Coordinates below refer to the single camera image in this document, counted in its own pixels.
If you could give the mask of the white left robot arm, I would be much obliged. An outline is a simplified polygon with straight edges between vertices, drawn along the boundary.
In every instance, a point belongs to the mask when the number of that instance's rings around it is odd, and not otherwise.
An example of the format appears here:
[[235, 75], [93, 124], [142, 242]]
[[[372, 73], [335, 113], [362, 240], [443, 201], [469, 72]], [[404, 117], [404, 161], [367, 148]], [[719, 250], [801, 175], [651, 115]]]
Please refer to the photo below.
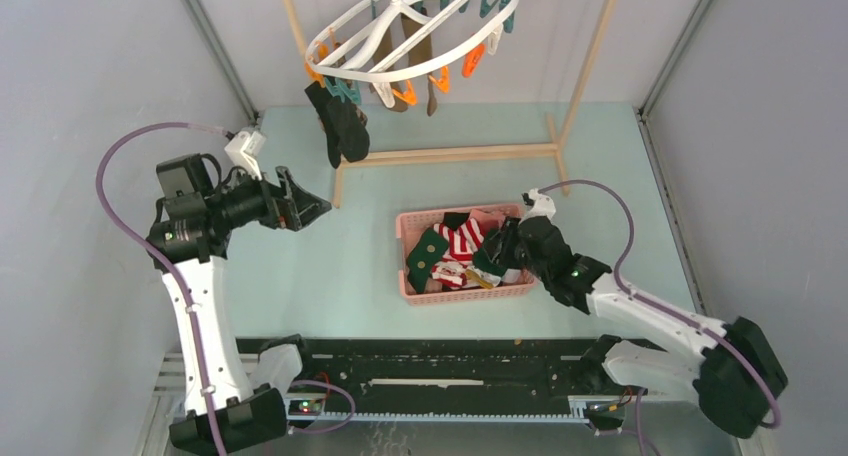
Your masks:
[[146, 238], [173, 304], [185, 369], [185, 416], [170, 424], [169, 441], [193, 455], [229, 454], [287, 432], [282, 390], [272, 379], [249, 379], [225, 314], [233, 231], [256, 222], [297, 232], [332, 208], [286, 166], [276, 167], [276, 182], [240, 166], [213, 182], [208, 159], [192, 154], [157, 165], [163, 195]]

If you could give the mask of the black blue white sock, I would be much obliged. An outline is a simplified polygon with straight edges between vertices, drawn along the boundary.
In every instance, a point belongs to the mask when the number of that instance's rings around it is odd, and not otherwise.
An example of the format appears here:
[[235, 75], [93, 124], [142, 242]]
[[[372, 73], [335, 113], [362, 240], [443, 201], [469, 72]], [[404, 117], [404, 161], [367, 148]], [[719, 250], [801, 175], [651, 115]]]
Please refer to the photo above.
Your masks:
[[469, 212], [445, 212], [441, 224], [451, 231], [456, 231], [468, 221], [469, 217]]

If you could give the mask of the red white striped sock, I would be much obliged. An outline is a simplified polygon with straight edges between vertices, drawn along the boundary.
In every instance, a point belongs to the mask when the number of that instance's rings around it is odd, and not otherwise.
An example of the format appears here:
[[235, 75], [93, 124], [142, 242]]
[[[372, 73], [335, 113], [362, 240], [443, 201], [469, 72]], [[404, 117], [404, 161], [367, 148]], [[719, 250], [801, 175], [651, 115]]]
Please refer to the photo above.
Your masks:
[[485, 239], [478, 222], [473, 218], [466, 220], [457, 229], [450, 229], [442, 223], [434, 224], [432, 229], [448, 243], [443, 256], [446, 260], [471, 261]]
[[476, 288], [466, 286], [465, 271], [472, 265], [475, 251], [446, 251], [431, 268], [430, 277], [450, 290]]

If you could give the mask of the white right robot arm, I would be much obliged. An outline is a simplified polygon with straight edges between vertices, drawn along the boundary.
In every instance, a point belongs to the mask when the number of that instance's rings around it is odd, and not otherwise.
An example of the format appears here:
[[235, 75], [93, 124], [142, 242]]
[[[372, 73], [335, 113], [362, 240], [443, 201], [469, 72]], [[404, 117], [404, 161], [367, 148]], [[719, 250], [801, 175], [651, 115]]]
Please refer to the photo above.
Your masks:
[[752, 320], [727, 323], [642, 292], [609, 265], [573, 252], [544, 216], [508, 219], [495, 246], [508, 262], [536, 276], [557, 303], [638, 330], [652, 343], [645, 348], [600, 337], [581, 368], [591, 392], [657, 382], [733, 437], [749, 439], [760, 428], [778, 426], [776, 400], [788, 376]]

